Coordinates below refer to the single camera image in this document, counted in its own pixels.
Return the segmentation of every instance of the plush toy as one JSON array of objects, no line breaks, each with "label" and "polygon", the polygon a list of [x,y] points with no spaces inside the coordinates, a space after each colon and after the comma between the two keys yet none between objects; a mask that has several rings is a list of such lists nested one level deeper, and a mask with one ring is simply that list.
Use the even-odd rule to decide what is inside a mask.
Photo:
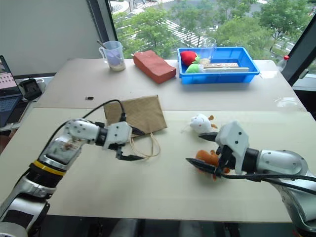
[{"label": "plush toy", "polygon": [[201,64],[191,64],[187,70],[186,73],[203,73],[203,65]]},{"label": "plush toy", "polygon": [[211,124],[211,120],[214,119],[214,116],[211,115],[210,117],[207,117],[203,114],[197,114],[196,116],[191,118],[190,127],[193,128],[193,130],[199,134],[205,133],[205,132],[211,132],[212,127],[217,128],[216,125]]},{"label": "plush toy", "polygon": [[199,56],[193,51],[183,51],[180,53],[181,61],[186,66],[190,66],[192,63],[199,63]]},{"label": "plush toy", "polygon": [[[211,153],[208,153],[207,151],[200,150],[197,152],[196,159],[200,159],[204,161],[207,164],[211,164],[215,167],[218,167],[219,165],[219,155],[215,153],[214,150],[211,151]],[[227,174],[230,172],[229,168],[224,168],[224,173]],[[213,174],[213,179],[216,180],[216,174]]]}]

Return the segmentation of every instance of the yellow ring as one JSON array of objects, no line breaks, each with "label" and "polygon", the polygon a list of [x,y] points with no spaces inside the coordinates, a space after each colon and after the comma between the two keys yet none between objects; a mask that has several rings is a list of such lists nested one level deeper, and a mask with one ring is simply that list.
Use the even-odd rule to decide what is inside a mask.
[{"label": "yellow ring", "polygon": [[33,164],[34,164],[35,166],[37,166],[38,168],[43,169],[43,170],[45,170],[45,171],[47,171],[47,172],[49,172],[49,173],[52,173],[52,174],[57,174],[57,175],[60,175],[60,176],[64,176],[64,175],[66,174],[66,172],[62,172],[62,171],[59,171],[59,170],[50,168],[50,167],[48,167],[48,166],[46,166],[46,165],[40,163],[40,162],[37,161],[37,160],[35,160],[35,161],[33,162]]}]

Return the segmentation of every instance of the wall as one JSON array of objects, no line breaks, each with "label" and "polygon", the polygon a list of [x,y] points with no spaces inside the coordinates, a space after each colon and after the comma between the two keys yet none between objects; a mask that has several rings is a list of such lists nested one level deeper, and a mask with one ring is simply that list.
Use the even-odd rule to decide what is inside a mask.
[{"label": "wall", "polygon": [[15,76],[100,58],[97,39],[85,0],[0,0],[0,54]]}]

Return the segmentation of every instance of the plastic cup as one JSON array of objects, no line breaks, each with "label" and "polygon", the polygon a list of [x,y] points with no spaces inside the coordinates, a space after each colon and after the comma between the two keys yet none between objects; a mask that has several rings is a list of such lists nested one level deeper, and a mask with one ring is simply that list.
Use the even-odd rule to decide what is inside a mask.
[{"label": "plastic cup", "polygon": [[106,47],[99,47],[99,52],[104,62],[109,65],[113,71],[122,71],[126,68],[123,55],[123,46],[119,41],[108,41],[103,43]]},{"label": "plastic cup", "polygon": [[203,64],[210,63],[216,51],[216,39],[203,36],[201,37],[200,59]]}]

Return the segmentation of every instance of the laptop screen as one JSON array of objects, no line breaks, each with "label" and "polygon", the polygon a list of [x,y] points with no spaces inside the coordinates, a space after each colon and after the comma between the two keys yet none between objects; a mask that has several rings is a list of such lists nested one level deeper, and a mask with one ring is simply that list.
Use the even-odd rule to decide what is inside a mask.
[{"label": "laptop screen", "polygon": [[10,68],[3,56],[0,56],[0,97],[21,95],[21,92],[13,79]]}]

